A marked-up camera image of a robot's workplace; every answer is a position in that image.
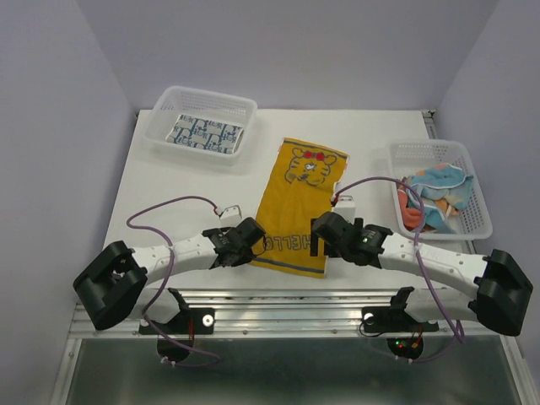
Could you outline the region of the yellow tiger towel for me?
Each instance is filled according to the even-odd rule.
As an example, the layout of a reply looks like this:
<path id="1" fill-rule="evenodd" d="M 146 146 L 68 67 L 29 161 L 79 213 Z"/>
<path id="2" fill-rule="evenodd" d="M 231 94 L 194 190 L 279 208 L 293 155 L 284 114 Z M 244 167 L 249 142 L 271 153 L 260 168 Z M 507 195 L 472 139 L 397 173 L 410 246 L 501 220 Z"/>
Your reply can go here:
<path id="1" fill-rule="evenodd" d="M 311 255 L 311 221 L 331 209 L 347 165 L 342 151 L 294 138 L 282 141 L 256 211 L 266 240 L 252 265 L 303 277 L 326 276 L 326 257 Z"/>

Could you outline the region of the blue white patterned towel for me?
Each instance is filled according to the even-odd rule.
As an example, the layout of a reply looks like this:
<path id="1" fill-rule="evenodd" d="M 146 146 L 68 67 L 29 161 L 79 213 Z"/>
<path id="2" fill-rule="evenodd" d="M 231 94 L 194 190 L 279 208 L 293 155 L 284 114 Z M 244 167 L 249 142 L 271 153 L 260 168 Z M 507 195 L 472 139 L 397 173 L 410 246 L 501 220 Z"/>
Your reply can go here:
<path id="1" fill-rule="evenodd" d="M 165 141 L 185 148 L 217 154 L 233 154 L 244 127 L 187 114 L 179 115 Z"/>

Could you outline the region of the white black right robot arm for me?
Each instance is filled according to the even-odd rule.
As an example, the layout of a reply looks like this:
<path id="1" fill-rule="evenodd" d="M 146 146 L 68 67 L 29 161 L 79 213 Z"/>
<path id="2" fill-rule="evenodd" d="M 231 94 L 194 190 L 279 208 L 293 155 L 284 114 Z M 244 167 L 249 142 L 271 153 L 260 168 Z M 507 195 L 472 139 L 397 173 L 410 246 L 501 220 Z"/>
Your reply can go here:
<path id="1" fill-rule="evenodd" d="M 329 257 L 424 279 L 427 289 L 405 287 L 391 299 L 383 317 L 398 329 L 450 319 L 476 321 L 505 336 L 521 334 L 533 286 L 506 251 L 482 256 L 415 244 L 388 228 L 362 219 L 349 222 L 335 212 L 313 220 L 311 233 L 324 241 Z"/>

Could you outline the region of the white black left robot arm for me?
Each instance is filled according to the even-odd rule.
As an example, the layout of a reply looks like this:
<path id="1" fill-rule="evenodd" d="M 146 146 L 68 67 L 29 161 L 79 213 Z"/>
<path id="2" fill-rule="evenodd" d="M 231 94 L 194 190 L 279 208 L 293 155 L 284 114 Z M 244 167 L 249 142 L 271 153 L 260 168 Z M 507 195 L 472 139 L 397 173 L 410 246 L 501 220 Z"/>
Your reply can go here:
<path id="1" fill-rule="evenodd" d="M 115 241 L 75 278 L 73 289 L 94 328 L 104 331 L 143 317 L 154 294 L 150 284 L 190 271 L 247 264 L 264 236 L 263 227 L 248 217 L 235 227 L 207 229 L 171 246 L 129 248 Z"/>

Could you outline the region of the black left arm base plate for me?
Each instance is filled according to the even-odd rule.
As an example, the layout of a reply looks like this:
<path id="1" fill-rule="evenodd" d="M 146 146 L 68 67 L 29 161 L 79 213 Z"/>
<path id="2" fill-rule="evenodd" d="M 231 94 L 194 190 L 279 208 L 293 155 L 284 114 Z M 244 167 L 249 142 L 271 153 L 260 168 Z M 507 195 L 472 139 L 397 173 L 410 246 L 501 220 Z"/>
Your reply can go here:
<path id="1" fill-rule="evenodd" d="M 149 319 L 161 331 L 170 335 L 212 335 L 215 323 L 215 310 L 211 307 L 190 307 L 187 310 L 151 308 Z"/>

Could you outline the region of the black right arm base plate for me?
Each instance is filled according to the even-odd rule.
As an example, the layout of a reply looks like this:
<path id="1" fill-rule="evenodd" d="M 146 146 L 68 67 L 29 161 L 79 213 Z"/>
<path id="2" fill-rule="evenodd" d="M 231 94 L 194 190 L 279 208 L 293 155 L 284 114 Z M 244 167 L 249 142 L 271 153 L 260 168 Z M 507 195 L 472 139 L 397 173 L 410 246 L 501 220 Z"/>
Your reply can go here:
<path id="1" fill-rule="evenodd" d="M 368 306 L 362 309 L 363 330 L 370 334 L 438 332 L 437 322 L 415 321 L 404 310 L 392 310 L 389 306 Z"/>

